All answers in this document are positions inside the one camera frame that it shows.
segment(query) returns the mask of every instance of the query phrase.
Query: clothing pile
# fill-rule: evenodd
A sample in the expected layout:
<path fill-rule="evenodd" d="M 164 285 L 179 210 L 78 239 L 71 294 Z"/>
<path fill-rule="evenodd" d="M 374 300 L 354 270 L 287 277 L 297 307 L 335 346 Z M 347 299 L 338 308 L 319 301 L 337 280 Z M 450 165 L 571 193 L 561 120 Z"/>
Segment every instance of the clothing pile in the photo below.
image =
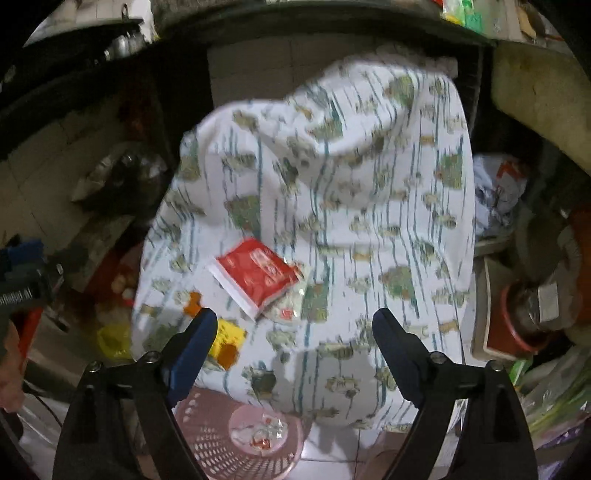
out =
<path fill-rule="evenodd" d="M 408 429 L 416 409 L 371 321 L 387 307 L 429 350 L 462 361 L 475 189 L 448 63 L 379 49 L 283 101 L 219 108 L 188 132 L 144 245 L 134 357 L 186 327 L 198 292 L 246 332 L 236 363 L 207 362 L 198 385 L 325 423 Z M 310 267 L 299 325 L 254 322 L 209 272 L 251 236 Z"/>

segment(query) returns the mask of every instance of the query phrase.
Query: yellow object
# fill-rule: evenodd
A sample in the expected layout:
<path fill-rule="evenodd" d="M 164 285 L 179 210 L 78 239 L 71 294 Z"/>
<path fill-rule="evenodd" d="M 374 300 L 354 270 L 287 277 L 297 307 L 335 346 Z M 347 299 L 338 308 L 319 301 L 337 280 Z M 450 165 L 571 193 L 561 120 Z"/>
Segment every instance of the yellow object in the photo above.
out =
<path fill-rule="evenodd" d="M 217 360 L 223 345 L 234 345 L 239 351 L 246 338 L 246 331 L 224 319 L 217 321 L 217 335 L 209 355 Z"/>
<path fill-rule="evenodd" d="M 519 20 L 519 27 L 521 31 L 529 38 L 536 38 L 534 27 L 531 26 L 530 18 L 527 12 L 522 7 L 517 7 L 517 19 Z"/>
<path fill-rule="evenodd" d="M 448 22 L 455 23 L 456 25 L 462 24 L 462 22 L 458 18 L 450 14 L 443 14 L 443 18 L 445 18 Z"/>
<path fill-rule="evenodd" d="M 96 332 L 100 350 L 114 359 L 131 359 L 131 333 L 129 323 L 112 323 Z"/>

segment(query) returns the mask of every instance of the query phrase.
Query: screw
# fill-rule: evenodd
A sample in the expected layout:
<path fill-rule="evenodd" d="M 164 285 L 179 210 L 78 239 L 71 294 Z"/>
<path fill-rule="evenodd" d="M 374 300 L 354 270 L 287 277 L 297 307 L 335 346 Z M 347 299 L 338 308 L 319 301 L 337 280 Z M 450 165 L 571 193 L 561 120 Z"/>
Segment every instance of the screw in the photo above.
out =
<path fill-rule="evenodd" d="M 148 352 L 144 355 L 144 362 L 147 364 L 154 364 L 158 360 L 160 360 L 160 353 L 155 350 L 152 350 L 151 352 Z"/>
<path fill-rule="evenodd" d="M 498 360 L 491 360 L 489 362 L 489 365 L 491 366 L 491 368 L 495 371 L 495 372 L 502 372 L 503 371 L 503 365 L 501 364 L 501 362 L 499 362 Z"/>
<path fill-rule="evenodd" d="M 97 373 L 101 368 L 103 368 L 103 363 L 99 362 L 98 360 L 95 360 L 94 362 L 92 362 L 89 366 L 88 366 L 88 371 L 91 374 L 95 374 Z"/>
<path fill-rule="evenodd" d="M 441 352 L 431 352 L 430 357 L 431 357 L 431 361 L 437 365 L 444 364 L 445 361 L 447 360 L 447 357 L 445 356 L 445 354 L 441 353 Z"/>

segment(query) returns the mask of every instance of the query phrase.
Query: pink plastic basket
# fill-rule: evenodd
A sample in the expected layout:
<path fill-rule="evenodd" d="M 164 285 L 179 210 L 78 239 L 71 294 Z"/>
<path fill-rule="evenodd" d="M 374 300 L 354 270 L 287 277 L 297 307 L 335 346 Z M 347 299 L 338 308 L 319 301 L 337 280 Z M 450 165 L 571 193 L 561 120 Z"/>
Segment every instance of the pink plastic basket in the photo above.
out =
<path fill-rule="evenodd" d="M 253 424 L 263 414 L 287 423 L 287 435 L 266 452 L 238 446 L 230 432 L 238 424 Z M 300 419 L 244 405 L 227 395 L 193 387 L 178 404 L 176 420 L 203 471 L 212 479 L 281 480 L 300 459 L 303 428 Z"/>

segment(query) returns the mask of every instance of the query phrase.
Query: blue object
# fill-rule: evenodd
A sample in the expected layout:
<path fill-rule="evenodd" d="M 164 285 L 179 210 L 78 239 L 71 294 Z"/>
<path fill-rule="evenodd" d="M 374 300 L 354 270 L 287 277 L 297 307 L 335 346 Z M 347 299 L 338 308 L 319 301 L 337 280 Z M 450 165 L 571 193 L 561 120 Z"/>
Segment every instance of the blue object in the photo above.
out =
<path fill-rule="evenodd" d="M 43 242 L 30 240 L 16 247 L 6 249 L 12 267 L 26 263 L 38 263 L 43 261 Z"/>
<path fill-rule="evenodd" d="M 187 398 L 217 335 L 217 315 L 201 309 L 183 333 L 173 336 L 162 351 L 163 376 L 170 406 Z"/>
<path fill-rule="evenodd" d="M 388 309 L 374 314 L 372 331 L 402 397 L 421 408 L 422 384 L 428 377 L 429 351 L 416 335 L 407 333 Z"/>

